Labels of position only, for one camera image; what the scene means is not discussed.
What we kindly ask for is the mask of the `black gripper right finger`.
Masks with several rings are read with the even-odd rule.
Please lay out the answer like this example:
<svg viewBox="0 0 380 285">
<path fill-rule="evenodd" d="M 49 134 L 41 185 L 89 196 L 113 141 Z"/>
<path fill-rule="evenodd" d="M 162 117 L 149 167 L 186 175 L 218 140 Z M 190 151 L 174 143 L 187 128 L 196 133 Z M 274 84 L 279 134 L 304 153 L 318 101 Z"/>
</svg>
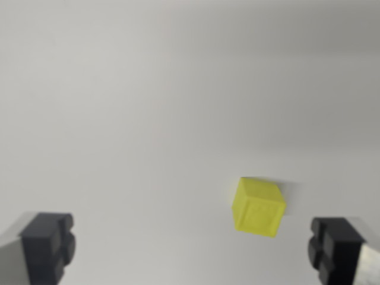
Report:
<svg viewBox="0 0 380 285">
<path fill-rule="evenodd" d="M 379 284 L 379 233 L 358 217 L 315 217 L 308 258 L 323 285 Z"/>
</svg>

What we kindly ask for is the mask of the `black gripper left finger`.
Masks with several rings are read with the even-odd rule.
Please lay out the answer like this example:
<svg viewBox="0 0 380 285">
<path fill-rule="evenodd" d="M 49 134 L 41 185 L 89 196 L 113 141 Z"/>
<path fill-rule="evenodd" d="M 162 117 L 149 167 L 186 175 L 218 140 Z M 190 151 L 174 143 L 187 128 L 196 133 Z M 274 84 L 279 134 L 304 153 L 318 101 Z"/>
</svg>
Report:
<svg viewBox="0 0 380 285">
<path fill-rule="evenodd" d="M 70 213 L 26 212 L 1 232 L 1 284 L 59 284 L 75 255 Z"/>
</svg>

